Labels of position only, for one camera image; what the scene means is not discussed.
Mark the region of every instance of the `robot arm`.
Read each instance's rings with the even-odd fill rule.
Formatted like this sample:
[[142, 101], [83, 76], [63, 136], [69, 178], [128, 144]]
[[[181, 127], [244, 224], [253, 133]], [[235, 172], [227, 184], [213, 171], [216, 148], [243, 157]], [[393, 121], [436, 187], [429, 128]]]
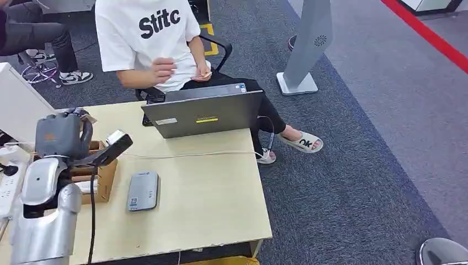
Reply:
[[[70, 170], [78, 165], [108, 165], [133, 144], [118, 130], [107, 139], [105, 150], [87, 156], [93, 127], [84, 114], [76, 109], [38, 121], [36, 151], [41, 159], [26, 171], [22, 209], [13, 227], [11, 264], [68, 264], [81, 209], [81, 191]], [[50, 209], [55, 212], [44, 216]]]

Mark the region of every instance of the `light wood tabletop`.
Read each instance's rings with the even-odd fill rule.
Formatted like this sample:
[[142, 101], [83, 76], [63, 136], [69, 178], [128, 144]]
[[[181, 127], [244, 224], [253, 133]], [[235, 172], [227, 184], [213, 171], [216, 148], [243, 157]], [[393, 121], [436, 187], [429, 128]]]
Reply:
[[[94, 124], [94, 140], [104, 141], [121, 129], [134, 141], [118, 158], [110, 202], [97, 204], [93, 262], [240, 242], [250, 242], [255, 256], [262, 240], [272, 237], [272, 231], [254, 154], [160, 160], [130, 156], [253, 151], [250, 131], [165, 140], [155, 128], [141, 125], [142, 104], [86, 108], [98, 119]], [[150, 211], [131, 213], [126, 210], [130, 177], [141, 171], [159, 174], [158, 205]], [[90, 238], [91, 207], [84, 205], [78, 216], [70, 264], [87, 262]], [[7, 230], [0, 242], [0, 265], [9, 264], [10, 253]]]

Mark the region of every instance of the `gray floor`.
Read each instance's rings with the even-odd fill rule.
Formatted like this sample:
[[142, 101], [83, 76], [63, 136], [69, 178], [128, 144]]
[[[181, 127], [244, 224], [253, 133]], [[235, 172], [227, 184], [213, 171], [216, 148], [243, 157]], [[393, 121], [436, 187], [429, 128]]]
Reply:
[[[312, 70], [321, 91], [283, 97], [275, 74], [297, 26], [291, 6], [212, 2], [215, 33], [235, 47], [223, 72], [257, 79], [288, 123], [326, 143], [316, 155], [277, 143], [278, 163], [260, 169], [274, 234], [260, 262], [414, 264], [425, 239], [450, 232], [462, 240], [466, 232], [468, 78], [379, 1], [332, 3], [335, 42]], [[70, 25], [76, 50], [96, 41], [89, 14], [54, 19]], [[78, 59], [97, 78], [60, 90], [36, 86], [54, 107], [134, 100], [101, 72], [97, 46]]]
[[[300, 13], [302, 0], [289, 1]], [[438, 219], [468, 246], [468, 75], [380, 1], [331, 2], [327, 57]], [[466, 50], [462, 19], [425, 23], [444, 38], [456, 32], [454, 46]]]
[[468, 11], [424, 18], [423, 23], [468, 56]]

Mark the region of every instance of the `blue carpet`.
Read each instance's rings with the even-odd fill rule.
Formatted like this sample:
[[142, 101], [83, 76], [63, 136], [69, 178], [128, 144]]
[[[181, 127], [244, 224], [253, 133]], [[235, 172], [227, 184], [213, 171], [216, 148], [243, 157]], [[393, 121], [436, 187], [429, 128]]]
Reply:
[[[275, 74], [286, 65], [286, 41], [297, 24], [286, 0], [212, 1], [212, 17], [216, 35], [235, 47], [223, 72], [257, 79], [287, 123], [325, 141], [315, 155], [276, 143], [278, 162], [260, 168], [274, 236], [262, 247], [261, 264], [414, 264], [425, 239], [448, 237], [326, 57], [312, 69], [319, 93], [281, 96]], [[95, 41], [89, 14], [54, 19], [70, 24], [77, 50]], [[60, 97], [52, 86], [36, 86], [54, 107], [134, 100], [114, 74], [101, 73], [97, 46], [78, 59], [98, 78], [64, 88]], [[226, 251], [243, 253], [245, 246]], [[190, 255], [183, 253], [183, 262]], [[132, 263], [176, 260], [172, 254]]]

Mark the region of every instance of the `white t-shirt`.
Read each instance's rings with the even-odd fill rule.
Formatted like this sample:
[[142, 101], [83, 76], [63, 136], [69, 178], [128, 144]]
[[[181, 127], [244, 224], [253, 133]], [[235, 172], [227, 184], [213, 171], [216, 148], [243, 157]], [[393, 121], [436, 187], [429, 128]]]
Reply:
[[177, 69], [156, 88], [176, 91], [196, 76], [187, 42], [200, 26], [187, 0], [97, 0], [95, 13], [104, 72], [148, 70], [156, 58], [171, 57]]

